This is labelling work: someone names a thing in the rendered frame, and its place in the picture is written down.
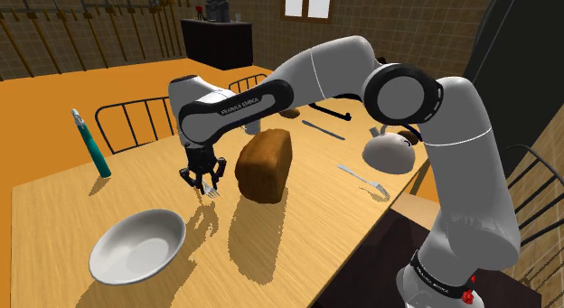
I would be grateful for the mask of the brown bread loaf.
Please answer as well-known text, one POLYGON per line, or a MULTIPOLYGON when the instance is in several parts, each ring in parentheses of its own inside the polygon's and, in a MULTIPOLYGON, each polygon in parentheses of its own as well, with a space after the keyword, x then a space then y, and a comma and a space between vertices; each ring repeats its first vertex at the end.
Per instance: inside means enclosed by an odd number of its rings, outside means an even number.
POLYGON ((240 193, 258 203, 278 203, 287 182, 293 150, 290 133, 268 129, 243 147, 235 166, 240 193))

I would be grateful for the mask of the silver table knife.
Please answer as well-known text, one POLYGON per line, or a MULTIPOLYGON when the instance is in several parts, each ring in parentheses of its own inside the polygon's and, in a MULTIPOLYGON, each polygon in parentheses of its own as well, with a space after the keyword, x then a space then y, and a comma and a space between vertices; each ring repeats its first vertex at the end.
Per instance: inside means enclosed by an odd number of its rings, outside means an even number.
POLYGON ((332 137, 335 137, 335 138, 337 138, 337 139, 339 139, 339 140, 345 140, 344 137, 342 137, 342 136, 340 136, 340 135, 337 135, 336 133, 333 133, 333 132, 331 132, 331 131, 329 131, 329 130, 326 130, 326 129, 324 129, 324 128, 320 127, 320 126, 317 126, 317 125, 315 125, 315 124, 313 124, 313 123, 311 123, 311 122, 308 122, 308 121, 306 121, 306 120, 302 120, 302 123, 303 123, 304 125, 306 125, 306 126, 310 126, 310 127, 314 128, 314 129, 316 129, 316 130, 319 130, 319 131, 321 131, 321 132, 323 132, 323 133, 325 133, 325 134, 327 134, 327 135, 330 135, 330 136, 332 136, 332 137))

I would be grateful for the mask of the white bowl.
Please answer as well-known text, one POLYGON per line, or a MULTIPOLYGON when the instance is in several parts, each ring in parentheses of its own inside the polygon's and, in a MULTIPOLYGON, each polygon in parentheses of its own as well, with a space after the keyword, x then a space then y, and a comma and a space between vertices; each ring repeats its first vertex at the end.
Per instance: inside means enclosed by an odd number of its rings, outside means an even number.
POLYGON ((162 271, 183 245, 183 218, 171 210, 144 210, 106 231, 89 256, 89 272, 104 285, 131 285, 162 271))

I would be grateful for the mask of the dark robot stand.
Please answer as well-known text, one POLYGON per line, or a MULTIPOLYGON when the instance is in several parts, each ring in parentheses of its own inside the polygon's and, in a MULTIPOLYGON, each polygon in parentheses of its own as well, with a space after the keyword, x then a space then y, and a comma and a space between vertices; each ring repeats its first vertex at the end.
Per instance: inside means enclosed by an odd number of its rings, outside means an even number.
MULTIPOLYGON (((428 230, 394 210, 384 213, 311 308, 405 308, 396 275, 428 230)), ((475 272, 485 308, 541 308, 541 294, 500 271, 475 272)))

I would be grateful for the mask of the wooden table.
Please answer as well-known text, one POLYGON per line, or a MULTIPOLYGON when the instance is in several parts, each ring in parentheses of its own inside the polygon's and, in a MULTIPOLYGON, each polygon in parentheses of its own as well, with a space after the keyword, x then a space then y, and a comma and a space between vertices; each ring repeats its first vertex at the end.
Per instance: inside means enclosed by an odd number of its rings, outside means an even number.
POLYGON ((411 180, 364 163, 374 121, 363 104, 328 99, 322 107, 352 119, 302 107, 295 119, 273 115, 261 123, 291 135, 293 161, 285 198, 277 204, 240 195, 234 164, 249 141, 241 129, 215 145, 228 167, 214 199, 179 176, 186 156, 175 137, 110 156, 107 181, 87 163, 15 187, 11 308, 307 307, 390 207, 376 188, 337 165, 380 183, 391 196, 411 180), (186 223, 175 259, 138 284, 96 282, 88 262, 99 238, 122 219, 151 209, 172 210, 186 223))

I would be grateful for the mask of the long silver fork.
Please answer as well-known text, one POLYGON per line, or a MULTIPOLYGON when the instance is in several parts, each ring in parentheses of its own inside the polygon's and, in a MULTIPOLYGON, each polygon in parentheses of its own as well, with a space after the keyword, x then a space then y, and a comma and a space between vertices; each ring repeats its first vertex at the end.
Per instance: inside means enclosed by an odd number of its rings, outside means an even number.
POLYGON ((350 175, 354 176, 355 178, 359 179, 360 181, 369 184, 370 186, 376 188, 384 197, 389 198, 390 194, 384 189, 384 187, 378 183, 378 182, 370 182, 367 181, 365 179, 363 179, 361 176, 359 176, 357 173, 353 172, 352 170, 350 170, 348 167, 346 167, 343 164, 338 164, 337 167, 343 171, 345 171, 346 173, 349 173, 350 175))

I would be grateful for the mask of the black metal chair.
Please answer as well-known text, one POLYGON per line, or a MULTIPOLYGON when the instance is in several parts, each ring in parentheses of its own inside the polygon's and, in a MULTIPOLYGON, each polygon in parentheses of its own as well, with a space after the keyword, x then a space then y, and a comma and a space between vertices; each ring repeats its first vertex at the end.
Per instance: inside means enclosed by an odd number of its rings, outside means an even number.
POLYGON ((504 273, 533 291, 564 298, 564 175, 527 145, 508 155, 523 160, 507 180, 521 234, 521 255, 504 273))
POLYGON ((244 92, 257 86, 263 79, 267 77, 264 73, 255 74, 242 79, 238 79, 229 84, 228 89, 236 94, 244 92))
POLYGON ((169 97, 130 100, 99 107, 94 118, 112 154, 176 135, 169 97))

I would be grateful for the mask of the wooden framed window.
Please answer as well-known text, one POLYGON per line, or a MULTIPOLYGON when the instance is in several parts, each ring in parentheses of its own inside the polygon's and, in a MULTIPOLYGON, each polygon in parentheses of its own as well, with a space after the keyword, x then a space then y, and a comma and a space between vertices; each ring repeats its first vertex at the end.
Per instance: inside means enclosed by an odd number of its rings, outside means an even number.
POLYGON ((281 0, 283 21, 329 24, 334 0, 281 0))

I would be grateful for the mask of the white round teapot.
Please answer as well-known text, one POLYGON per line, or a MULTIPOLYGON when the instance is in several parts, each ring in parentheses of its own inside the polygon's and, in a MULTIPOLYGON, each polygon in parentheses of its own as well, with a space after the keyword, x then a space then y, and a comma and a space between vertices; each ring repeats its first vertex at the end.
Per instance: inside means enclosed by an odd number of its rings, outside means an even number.
POLYGON ((364 146, 362 159, 373 169, 388 174, 404 174, 413 169, 416 155, 410 142, 397 133, 386 133, 386 125, 381 130, 370 129, 372 139, 364 146))

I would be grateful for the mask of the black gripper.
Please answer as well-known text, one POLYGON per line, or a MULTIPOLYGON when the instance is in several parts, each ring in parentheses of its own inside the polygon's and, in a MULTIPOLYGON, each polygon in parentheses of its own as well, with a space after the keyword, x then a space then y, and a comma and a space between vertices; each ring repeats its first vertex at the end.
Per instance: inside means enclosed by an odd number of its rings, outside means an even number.
POLYGON ((180 176, 193 188, 204 193, 202 175, 211 175, 212 187, 217 189, 217 183, 223 176, 227 161, 223 158, 216 158, 213 148, 210 145, 201 147, 186 144, 184 150, 187 156, 187 168, 179 171, 180 176), (190 172, 195 173, 195 177, 190 176, 190 172))

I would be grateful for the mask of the black curved utensil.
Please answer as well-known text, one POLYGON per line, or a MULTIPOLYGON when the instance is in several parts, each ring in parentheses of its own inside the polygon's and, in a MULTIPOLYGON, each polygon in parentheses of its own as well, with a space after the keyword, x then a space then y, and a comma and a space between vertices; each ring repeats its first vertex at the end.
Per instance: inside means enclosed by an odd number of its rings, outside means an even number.
MULTIPOLYGON (((345 95, 341 95, 341 96, 335 96, 335 98, 337 98, 337 99, 342 98, 342 99, 357 100, 357 97, 355 97, 353 94, 351 94, 351 95, 345 94, 345 95)), ((350 121, 350 120, 352 119, 352 116, 351 116, 350 113, 341 114, 341 113, 335 112, 335 111, 333 111, 333 110, 331 110, 331 109, 328 109, 328 108, 325 108, 325 107, 320 107, 320 106, 318 106, 316 103, 311 103, 311 104, 309 104, 309 107, 311 107, 311 108, 313 108, 313 109, 315 109, 315 110, 321 111, 321 112, 323 112, 323 113, 325 113, 325 114, 331 115, 331 116, 333 116, 333 117, 340 118, 340 119, 345 120, 345 121, 350 121)))

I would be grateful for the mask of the teal bottle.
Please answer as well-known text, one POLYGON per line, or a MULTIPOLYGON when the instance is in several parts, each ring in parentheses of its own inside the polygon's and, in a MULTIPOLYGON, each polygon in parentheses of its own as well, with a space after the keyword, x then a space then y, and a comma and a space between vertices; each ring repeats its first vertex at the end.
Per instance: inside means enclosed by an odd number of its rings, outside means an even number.
POLYGON ((73 108, 71 110, 71 114, 72 114, 73 119, 75 121, 75 125, 77 126, 77 128, 80 132, 80 135, 83 139, 83 142, 84 142, 84 144, 86 145, 86 147, 89 151, 89 155, 90 155, 93 163, 97 167, 99 175, 102 178, 110 177, 111 171, 108 167, 108 164, 107 164, 103 154, 99 150, 96 141, 93 139, 93 137, 92 137, 92 135, 91 135, 91 133, 88 129, 88 126, 86 125, 84 120, 81 118, 80 113, 78 112, 77 109, 73 108))

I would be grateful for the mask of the black sideboard with coffee machine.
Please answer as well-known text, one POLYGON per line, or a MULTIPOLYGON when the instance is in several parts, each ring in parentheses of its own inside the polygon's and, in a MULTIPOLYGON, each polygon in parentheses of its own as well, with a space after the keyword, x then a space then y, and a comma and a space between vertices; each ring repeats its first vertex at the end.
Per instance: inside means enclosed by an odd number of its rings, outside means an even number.
POLYGON ((182 19, 186 56, 219 70, 253 64, 252 23, 233 22, 226 0, 207 0, 205 20, 182 19))

